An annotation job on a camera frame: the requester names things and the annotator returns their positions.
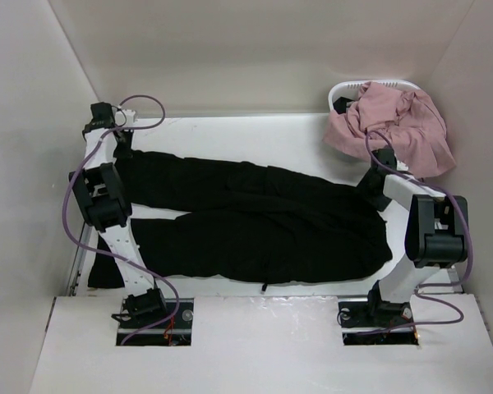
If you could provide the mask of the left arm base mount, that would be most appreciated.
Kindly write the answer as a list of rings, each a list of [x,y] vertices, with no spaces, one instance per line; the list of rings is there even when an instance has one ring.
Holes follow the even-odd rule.
[[[174,316],[161,324],[160,317],[151,316],[144,321],[131,321],[126,310],[117,314],[117,346],[190,346],[194,323],[195,300],[181,298]]]

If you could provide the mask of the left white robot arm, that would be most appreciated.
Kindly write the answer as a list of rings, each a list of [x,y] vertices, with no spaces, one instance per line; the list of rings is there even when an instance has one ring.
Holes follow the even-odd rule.
[[[178,300],[169,311],[158,274],[145,267],[131,229],[132,206],[115,166],[116,155],[131,148],[136,113],[120,105],[99,102],[90,105],[91,120],[85,125],[85,157],[69,175],[62,204],[62,224],[68,237],[79,247],[114,260],[127,291],[122,311],[112,318],[120,328],[144,331],[172,319]],[[76,239],[67,224],[67,207],[74,197],[85,224],[96,230],[106,250],[91,247]]]

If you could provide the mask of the black trousers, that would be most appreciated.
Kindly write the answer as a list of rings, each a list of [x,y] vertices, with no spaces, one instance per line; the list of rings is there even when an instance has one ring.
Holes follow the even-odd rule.
[[[164,277],[263,285],[360,280],[389,262],[385,221],[353,186],[248,162],[136,151],[116,161],[145,266]]]

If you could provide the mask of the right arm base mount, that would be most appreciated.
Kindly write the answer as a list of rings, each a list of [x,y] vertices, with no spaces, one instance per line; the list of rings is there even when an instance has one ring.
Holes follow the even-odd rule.
[[[417,346],[409,303],[392,307],[372,307],[364,298],[341,298],[338,301],[337,322],[342,328],[345,346]]]

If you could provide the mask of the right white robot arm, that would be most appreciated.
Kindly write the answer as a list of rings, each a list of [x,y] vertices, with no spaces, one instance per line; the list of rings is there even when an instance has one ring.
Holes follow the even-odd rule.
[[[472,271],[468,202],[399,172],[390,147],[371,151],[370,156],[371,168],[357,188],[381,212],[392,201],[399,204],[408,211],[408,224],[404,254],[370,289],[364,312],[374,327],[411,327],[411,298],[424,298],[421,289],[445,286],[428,279],[457,263],[467,264],[466,275]]]

